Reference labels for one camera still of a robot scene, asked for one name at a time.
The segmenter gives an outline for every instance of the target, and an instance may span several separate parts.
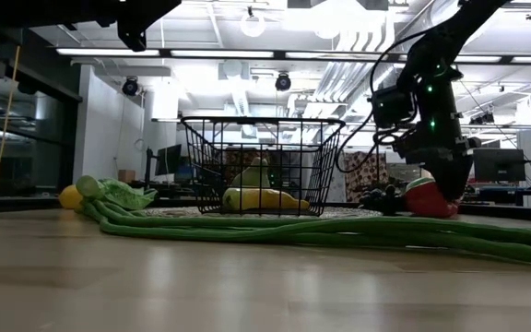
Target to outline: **black cable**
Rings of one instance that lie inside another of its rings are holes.
[[[364,120],[364,122],[362,124],[360,124],[358,126],[358,128],[356,128],[351,134],[349,134],[348,138],[346,138],[343,143],[341,144],[341,147],[339,147],[339,150],[337,151],[337,154],[336,154],[336,167],[337,169],[342,172],[342,173],[351,173],[351,172],[354,172],[356,171],[358,168],[361,167],[361,165],[363,165],[366,161],[368,161],[368,159],[370,158],[370,155],[372,154],[372,152],[374,151],[374,149],[376,148],[376,144],[374,144],[374,146],[370,149],[370,151],[368,152],[368,155],[366,155],[366,157],[364,158],[364,160],[360,163],[360,165],[354,167],[352,170],[344,170],[341,168],[341,166],[339,166],[339,154],[341,152],[343,152],[343,149],[346,147],[346,145],[348,144],[349,140],[351,140],[351,138],[353,138],[363,127],[365,127],[368,122],[370,121],[370,119],[372,119],[372,112],[370,112],[370,115],[368,115],[368,117],[366,118],[366,120]]]
[[[468,95],[469,95],[470,98],[475,102],[475,104],[478,106],[478,108],[479,108],[482,112],[485,113],[486,111],[483,109],[482,106],[480,106],[480,103],[477,101],[477,99],[475,98],[475,96],[473,96],[472,92],[470,92],[470,89],[468,89],[468,88],[466,87],[465,82],[460,81],[460,84],[462,84],[462,87],[466,90],[466,92],[468,92]],[[497,128],[497,130],[499,130],[499,131],[503,134],[503,136],[505,137],[506,140],[508,140],[510,143],[512,143],[513,146],[514,146],[516,149],[519,149],[519,148],[517,147],[517,144],[515,144],[515,143],[514,143],[514,142],[513,142],[513,141],[512,141],[507,135],[505,135],[505,133],[503,132],[503,130],[502,130],[501,128],[499,128],[498,125],[496,125],[495,123],[493,123],[493,125],[495,125],[495,128]],[[529,160],[529,158],[526,156],[525,153],[524,153],[524,158],[525,158],[525,160]]]
[[[402,40],[400,41],[396,41],[395,43],[393,43],[391,46],[389,46],[379,57],[378,59],[374,62],[374,65],[372,65],[372,69],[370,71],[370,92],[373,94],[374,93],[374,73],[376,72],[376,68],[378,67],[378,65],[383,61],[383,58],[389,53],[391,52],[396,46],[402,44],[403,42],[408,42],[412,39],[415,39],[419,36],[422,36],[424,34],[426,34],[429,30],[431,30],[432,28],[429,28],[429,29],[426,29],[424,31],[420,31],[420,32],[417,32],[417,33],[414,33],[410,36],[407,36],[406,38],[403,38]],[[336,154],[336,167],[337,169],[340,171],[340,172],[343,172],[343,173],[351,173],[351,172],[354,172],[356,171],[358,168],[361,167],[361,165],[363,165],[366,161],[368,161],[368,159],[370,158],[372,152],[376,149],[376,146],[378,144],[374,144],[374,146],[372,146],[372,148],[370,149],[370,151],[368,152],[368,154],[366,155],[366,157],[364,158],[364,160],[360,163],[360,165],[358,165],[357,167],[355,167],[353,170],[343,170],[340,166],[339,166],[339,154],[343,151],[344,147],[348,144],[349,140],[351,140],[351,138],[353,138],[364,126],[366,126],[368,124],[368,122],[371,120],[373,116],[373,112],[370,111],[370,115],[368,115],[368,117],[366,118],[366,120],[364,120],[364,122],[358,127],[356,128],[353,133],[351,133],[348,138],[346,138],[344,140],[344,142],[341,144],[341,147],[339,148],[339,150],[337,151],[337,154]],[[412,116],[411,118],[414,119],[415,117],[417,116],[417,107],[416,107],[416,110],[415,110],[415,114],[414,116]]]
[[[372,69],[370,71],[370,92],[373,94],[374,93],[374,73],[376,72],[376,68],[378,67],[378,65],[383,61],[383,58],[385,56],[388,55],[389,52],[391,52],[396,46],[404,43],[404,42],[408,42],[412,39],[415,39],[417,37],[420,37],[420,36],[423,36],[424,34],[428,33],[428,31],[432,30],[433,27],[429,28],[429,29],[426,29],[424,31],[420,31],[420,32],[417,32],[417,33],[413,33],[412,35],[410,36],[407,36],[405,38],[403,38],[402,40],[400,41],[396,41],[395,43],[393,43],[391,46],[389,46],[386,51],[384,51],[382,54],[380,54],[380,56],[378,57],[378,59],[376,60],[376,62],[374,62],[374,65],[372,66]]]

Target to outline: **white wall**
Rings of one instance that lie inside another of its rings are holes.
[[[91,65],[81,67],[73,181],[81,175],[117,178],[118,170],[134,170],[143,177],[144,110],[122,92],[99,79]]]
[[[177,124],[176,123],[159,123],[159,122],[152,122],[151,119],[153,118],[153,114],[156,114],[157,108],[164,107],[162,105],[164,103],[164,98],[162,96],[158,97],[159,91],[150,91],[145,94],[145,123],[144,123],[144,132],[143,132],[143,150],[147,150],[147,148],[150,148],[153,150],[153,154],[157,155],[157,150],[160,148],[167,148],[176,144],[180,144],[180,142],[177,141]],[[173,94],[175,96],[175,105],[176,108],[174,117],[177,117],[177,95]],[[185,144],[182,145],[182,155],[187,155],[187,147]],[[143,154],[143,159],[141,160],[141,170],[140,176],[137,176],[141,179],[145,177],[145,167],[147,164],[147,157],[146,153]],[[155,178],[155,167],[156,167],[156,161],[151,160],[151,180]]]

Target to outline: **green plush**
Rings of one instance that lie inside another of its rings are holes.
[[[83,213],[113,235],[174,241],[318,245],[474,254],[531,263],[531,229],[452,220],[374,218],[146,217],[104,200],[84,199]]]
[[[76,187],[86,200],[101,200],[132,210],[146,208],[157,194],[155,189],[147,191],[142,188],[134,189],[130,185],[114,179],[98,181],[89,175],[80,177]]]
[[[267,160],[255,157],[251,166],[246,168],[241,174],[237,174],[232,182],[231,187],[257,187],[269,188],[269,179],[267,178]]]

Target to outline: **toy fruit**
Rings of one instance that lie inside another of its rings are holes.
[[[269,188],[267,178],[267,160],[255,157],[251,166],[247,167],[241,174],[237,174],[230,183],[231,187],[257,187]]]
[[[458,205],[445,200],[431,178],[421,178],[410,183],[405,199],[408,210],[421,217],[449,218],[458,213]]]
[[[261,208],[308,209],[309,202],[298,200],[288,193],[274,189],[257,188],[229,188],[222,197],[223,207],[232,211],[244,211],[251,208],[260,208],[259,196],[261,191]]]
[[[77,191],[77,187],[74,184],[67,186],[59,195],[59,202],[66,209],[80,208],[82,199],[83,196]]]

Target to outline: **computer monitor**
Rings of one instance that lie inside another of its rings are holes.
[[[157,166],[155,167],[155,176],[174,174],[180,167],[180,156],[182,154],[182,145],[178,144],[168,148],[162,148],[157,151]]]
[[[190,158],[180,157],[180,167],[177,169],[173,181],[185,183],[192,179],[194,179],[194,169],[190,166]]]
[[[475,148],[477,181],[525,181],[524,151],[515,148]]]

